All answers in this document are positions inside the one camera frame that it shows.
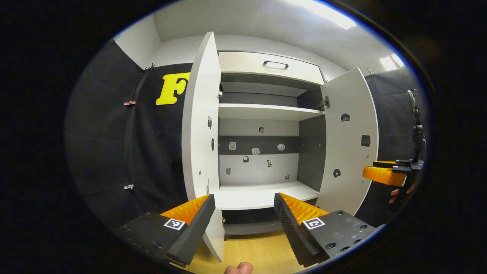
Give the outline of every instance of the human hand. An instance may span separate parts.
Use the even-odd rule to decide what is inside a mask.
[[[417,182],[412,184],[411,187],[406,191],[406,194],[409,194],[409,192],[413,191],[416,188],[417,184],[418,184]],[[390,204],[394,203],[394,201],[397,199],[398,194],[399,194],[399,189],[393,190],[391,192],[391,196],[395,196],[395,197],[389,200]]]
[[[224,274],[251,274],[253,270],[251,263],[241,262],[238,267],[228,266]]]

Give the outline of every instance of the ceiling light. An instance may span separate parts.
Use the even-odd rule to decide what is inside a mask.
[[[357,24],[340,12],[313,0],[285,0],[286,2],[303,6],[310,11],[323,16],[344,29],[355,27]]]
[[[392,54],[391,55],[392,58],[394,59],[394,61],[396,61],[396,63],[400,66],[400,67],[403,67],[404,66],[404,63],[402,62],[401,58],[399,58],[399,56],[397,56],[397,54]]]
[[[394,70],[397,68],[390,57],[381,58],[380,62],[382,63],[382,65],[387,71]]]

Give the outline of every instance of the dark gray panel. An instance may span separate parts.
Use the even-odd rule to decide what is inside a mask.
[[[278,221],[274,208],[222,210],[225,225],[229,224],[255,224]]]
[[[225,235],[251,235],[274,232],[282,229],[279,220],[251,224],[225,224]]]
[[[234,74],[234,73],[222,73],[222,82],[250,82],[260,84],[271,84],[286,87],[294,87],[305,90],[313,90],[319,88],[319,85],[307,83],[299,80],[282,78],[268,75],[255,75],[255,74]]]
[[[318,201],[318,198],[314,198],[314,199],[311,199],[311,200],[307,200],[305,202],[308,203],[308,204],[310,204],[310,205],[312,205],[312,206],[316,206],[316,202],[317,201]]]
[[[318,104],[323,101],[323,95],[321,94],[321,88],[315,88],[313,90],[308,90],[307,92],[301,94],[297,98],[299,108],[307,109],[318,109]]]
[[[220,98],[220,103],[298,107],[298,101],[295,97],[259,93],[224,92],[223,97]]]
[[[218,117],[218,136],[220,136],[220,117]],[[222,186],[222,181],[220,179],[220,157],[218,157],[218,188]]]
[[[220,155],[252,155],[252,148],[258,147],[260,154],[299,153],[299,137],[282,136],[219,136],[218,154]],[[230,150],[230,142],[236,142],[237,148]],[[280,151],[277,145],[284,144],[285,149]]]
[[[316,191],[321,188],[325,166],[325,115],[300,121],[298,180]]]

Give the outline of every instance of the wooden floor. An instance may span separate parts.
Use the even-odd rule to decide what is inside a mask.
[[[218,262],[201,241],[191,264],[184,269],[196,274],[223,274],[227,266],[236,267],[240,262],[252,263],[252,274],[287,274],[305,269],[298,264],[282,230],[260,235],[231,236],[224,243],[223,257],[223,262]]]

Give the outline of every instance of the white wall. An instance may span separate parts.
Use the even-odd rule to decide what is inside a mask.
[[[155,66],[192,63],[203,37],[192,36],[160,43],[144,67],[149,66],[151,62]],[[215,41],[218,50],[269,52],[315,63],[321,67],[326,80],[331,80],[346,72],[345,69],[316,54],[273,40],[241,35],[215,35]]]
[[[150,57],[161,41],[154,25],[154,15],[142,18],[117,34],[115,42],[141,68],[150,67]]]

